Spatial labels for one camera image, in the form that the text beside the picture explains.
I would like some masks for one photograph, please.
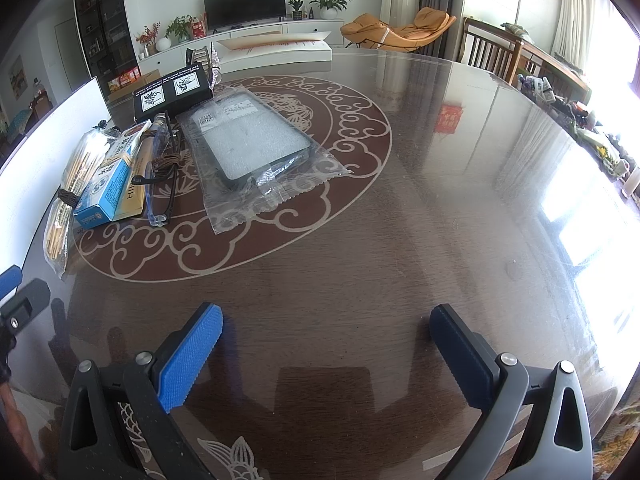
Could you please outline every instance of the dark cabinet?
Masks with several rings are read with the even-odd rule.
[[[74,0],[82,50],[89,72],[105,97],[109,81],[138,66],[124,0]]]

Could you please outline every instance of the white flower pot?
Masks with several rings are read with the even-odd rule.
[[[156,41],[156,49],[158,52],[162,52],[163,50],[167,50],[171,47],[171,40],[169,38],[160,38]]]
[[[320,18],[323,20],[335,20],[338,17],[338,11],[333,7],[331,9],[327,9],[323,7],[320,9]]]

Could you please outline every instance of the red decoration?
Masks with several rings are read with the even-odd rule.
[[[435,133],[454,134],[460,122],[460,117],[462,117],[462,106],[442,105]]]
[[[193,31],[194,40],[197,40],[198,38],[204,38],[206,36],[202,22],[191,23],[191,30]]]

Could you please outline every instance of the white tv cabinet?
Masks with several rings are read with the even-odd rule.
[[[274,32],[282,34],[292,32],[329,32],[330,34],[325,40],[329,46],[344,46],[344,40],[340,33],[340,28],[343,25],[344,21],[342,20],[286,20],[282,22],[260,23],[258,25],[226,30],[225,32],[219,32],[217,34],[209,34],[199,40],[185,41],[184,43],[170,47],[164,52],[158,52],[158,54],[153,54],[152,56],[139,60],[138,65],[140,66],[140,73],[146,74],[158,69],[160,75],[163,76],[184,67],[187,48],[192,50],[204,46],[209,48],[211,42],[213,42],[213,47],[221,58],[222,72],[225,73],[228,72],[224,70],[224,52],[226,49],[217,43],[218,40],[229,40],[231,38]]]

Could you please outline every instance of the metal pin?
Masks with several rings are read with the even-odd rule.
[[[509,354],[508,352],[500,356],[500,361],[502,361],[507,366],[515,366],[516,364],[518,364],[516,356],[513,354]]]
[[[575,372],[574,364],[571,361],[560,361],[560,369],[565,374],[572,374]]]
[[[88,372],[89,370],[91,370],[91,361],[89,361],[89,359],[87,359],[86,361],[82,361],[78,365],[78,370],[80,370],[82,373]]]
[[[136,362],[141,365],[148,365],[151,362],[153,356],[149,352],[140,352],[136,355]]]

